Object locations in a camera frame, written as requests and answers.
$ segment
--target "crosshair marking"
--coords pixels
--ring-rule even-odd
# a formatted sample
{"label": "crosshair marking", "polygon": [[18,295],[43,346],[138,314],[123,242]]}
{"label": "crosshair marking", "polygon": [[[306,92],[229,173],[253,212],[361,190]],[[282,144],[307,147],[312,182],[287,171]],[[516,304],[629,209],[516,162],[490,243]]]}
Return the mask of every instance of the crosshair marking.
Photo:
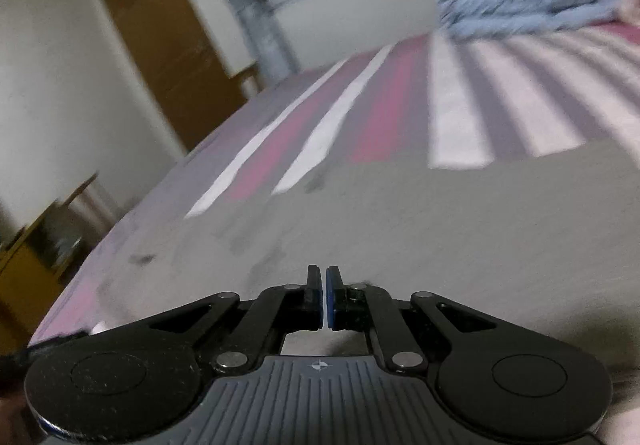
{"label": "crosshair marking", "polygon": [[323,362],[322,360],[318,360],[317,362],[311,364],[311,367],[313,367],[316,371],[322,371],[323,369],[329,367],[329,364]]}

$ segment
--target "wooden furniture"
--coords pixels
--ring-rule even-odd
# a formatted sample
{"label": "wooden furniture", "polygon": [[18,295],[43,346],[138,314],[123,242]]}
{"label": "wooden furniture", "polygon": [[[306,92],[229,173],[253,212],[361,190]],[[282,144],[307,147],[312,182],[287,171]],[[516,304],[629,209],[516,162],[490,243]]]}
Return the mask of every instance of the wooden furniture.
{"label": "wooden furniture", "polygon": [[[120,208],[116,205],[108,192],[99,186],[96,181],[97,179],[98,173],[95,172],[87,181],[80,184],[80,186],[71,193],[71,195],[62,203],[62,206],[70,206],[73,201],[78,200],[85,206],[85,208],[87,208],[89,213],[97,219],[102,228],[109,232],[115,224],[114,221],[120,220]],[[94,187],[99,190],[100,193],[97,194],[97,196],[103,204],[109,206],[109,215],[106,215],[104,209],[101,208],[94,199],[94,196],[89,193],[89,185],[94,185]]]}
{"label": "wooden furniture", "polygon": [[262,77],[260,76],[260,71],[258,69],[258,64],[256,64],[255,62],[250,66],[245,67],[242,71],[236,73],[230,78],[230,80],[236,86],[238,86],[238,88],[242,86],[242,83],[245,80],[249,79],[254,81],[255,87],[257,88],[258,92],[264,89],[264,86],[262,85]]}
{"label": "wooden furniture", "polygon": [[50,205],[0,260],[0,353],[25,345],[62,293],[59,275],[44,265],[29,244],[56,206]]}

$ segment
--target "striped bedsheet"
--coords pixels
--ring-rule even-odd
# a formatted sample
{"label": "striped bedsheet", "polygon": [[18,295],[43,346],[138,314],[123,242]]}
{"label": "striped bedsheet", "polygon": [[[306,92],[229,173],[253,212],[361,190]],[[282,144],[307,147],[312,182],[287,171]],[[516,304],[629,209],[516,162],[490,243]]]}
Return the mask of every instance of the striped bedsheet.
{"label": "striped bedsheet", "polygon": [[216,202],[284,194],[317,168],[412,158],[468,171],[613,139],[640,166],[640,30],[620,24],[457,44],[436,32],[294,76],[238,111],[101,242],[34,340],[100,321],[134,233]]}

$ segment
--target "ribbed gray plate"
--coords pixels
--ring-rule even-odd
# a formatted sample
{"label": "ribbed gray plate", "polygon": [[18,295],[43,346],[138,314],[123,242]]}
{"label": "ribbed gray plate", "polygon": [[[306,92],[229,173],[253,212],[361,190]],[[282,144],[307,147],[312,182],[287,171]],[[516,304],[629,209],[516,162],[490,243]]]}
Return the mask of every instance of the ribbed gray plate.
{"label": "ribbed gray plate", "polygon": [[[57,440],[48,441],[54,445]],[[497,445],[444,412],[426,384],[373,357],[268,357],[213,383],[194,411],[140,445]],[[572,445],[597,445],[591,437]]]}

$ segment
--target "wooden door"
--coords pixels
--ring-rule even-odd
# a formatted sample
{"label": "wooden door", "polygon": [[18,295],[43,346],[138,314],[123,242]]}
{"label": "wooden door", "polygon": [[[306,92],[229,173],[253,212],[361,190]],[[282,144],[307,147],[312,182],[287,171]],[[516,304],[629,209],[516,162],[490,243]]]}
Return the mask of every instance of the wooden door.
{"label": "wooden door", "polygon": [[244,104],[188,0],[105,0],[147,86],[193,149]]}

